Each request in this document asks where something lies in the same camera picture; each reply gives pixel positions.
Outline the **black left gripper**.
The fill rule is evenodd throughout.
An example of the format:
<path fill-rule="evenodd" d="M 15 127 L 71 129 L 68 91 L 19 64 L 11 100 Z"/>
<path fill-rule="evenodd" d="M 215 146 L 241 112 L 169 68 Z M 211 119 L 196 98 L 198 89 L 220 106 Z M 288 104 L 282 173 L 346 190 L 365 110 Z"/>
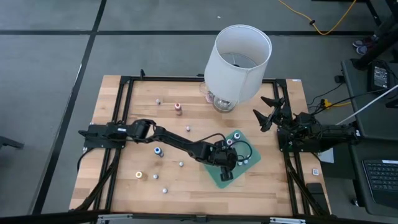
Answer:
<path fill-rule="evenodd" d="M 215 148 L 211 150 L 208 162 L 213 166 L 221 168 L 221 180 L 227 181 L 233 179 L 232 170 L 236 167 L 238 155 L 235 148 L 227 145 L 226 141 L 215 142 Z"/>

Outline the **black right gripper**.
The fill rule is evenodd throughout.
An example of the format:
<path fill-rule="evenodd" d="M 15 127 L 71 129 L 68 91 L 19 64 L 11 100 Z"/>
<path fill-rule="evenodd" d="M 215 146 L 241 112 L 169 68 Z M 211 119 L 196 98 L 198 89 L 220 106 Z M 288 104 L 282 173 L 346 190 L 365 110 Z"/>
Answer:
<path fill-rule="evenodd" d="M 269 116 L 264 116 L 258 110 L 253 110 L 261 127 L 261 132 L 270 130 L 273 123 L 278 126 L 293 126 L 291 109 L 285 104 L 284 98 L 270 99 L 262 96 L 261 100 L 269 107 L 274 107 Z"/>

